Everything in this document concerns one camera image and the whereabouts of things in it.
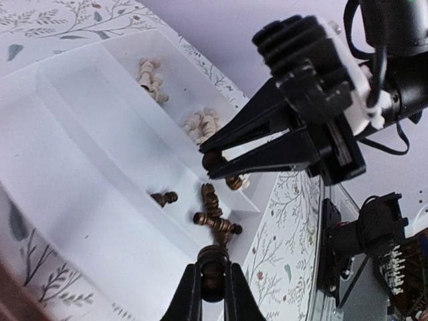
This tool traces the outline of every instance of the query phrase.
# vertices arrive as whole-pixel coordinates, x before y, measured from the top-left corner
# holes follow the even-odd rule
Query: floral pattern
[[[141,2],[144,0],[0,0],[0,75],[99,41],[161,30],[231,102],[248,98],[210,61]],[[305,320],[312,285],[320,184],[280,173],[243,264],[269,321]],[[104,297],[22,219],[0,188],[0,259],[54,320],[136,320]]]

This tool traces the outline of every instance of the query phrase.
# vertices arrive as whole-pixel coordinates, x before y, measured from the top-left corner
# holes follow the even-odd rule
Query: ridged black part
[[[324,124],[352,104],[354,84],[316,17],[295,15],[270,23],[253,43],[277,87],[306,120]]]

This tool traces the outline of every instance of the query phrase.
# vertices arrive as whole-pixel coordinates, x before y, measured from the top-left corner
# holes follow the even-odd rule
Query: floral tablecloth
[[[247,97],[144,0],[0,0],[0,75],[110,37],[160,29],[236,108]],[[243,265],[268,320],[305,320],[318,232],[319,180],[280,173]],[[53,320],[137,320],[100,293],[30,226],[0,189],[0,258]]]

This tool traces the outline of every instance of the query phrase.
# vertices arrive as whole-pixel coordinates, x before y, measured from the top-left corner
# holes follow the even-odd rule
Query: white tray
[[[141,57],[158,57],[169,102],[136,82]],[[1,78],[0,177],[58,253],[141,320],[159,320],[185,266],[213,243],[194,225],[208,181],[180,124],[204,107],[225,124],[237,110],[161,32],[87,45]],[[231,154],[241,153],[235,150]],[[275,174],[230,191],[214,181],[225,217],[243,226],[230,245],[243,263]],[[162,209],[150,194],[176,191]],[[208,307],[216,320],[221,305]]]

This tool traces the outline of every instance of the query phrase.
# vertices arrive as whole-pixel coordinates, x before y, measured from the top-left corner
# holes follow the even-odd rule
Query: table surface
[[[284,7],[298,11],[301,3],[303,0]],[[267,79],[268,71],[250,40],[264,23],[292,14],[283,7],[278,11],[278,6],[273,1],[247,1],[244,5],[190,0],[0,0],[0,75],[101,39],[158,28],[241,108],[247,97],[228,77],[249,95]],[[252,28],[245,27],[248,24],[244,21],[249,20],[254,21]],[[319,195],[319,181],[304,173],[281,173],[278,177],[243,264],[256,302],[268,320],[306,319]],[[11,228],[10,208],[0,189],[0,258],[53,320],[137,320],[132,311],[121,306],[119,298],[106,298],[25,221],[29,233],[17,237],[16,229]]]

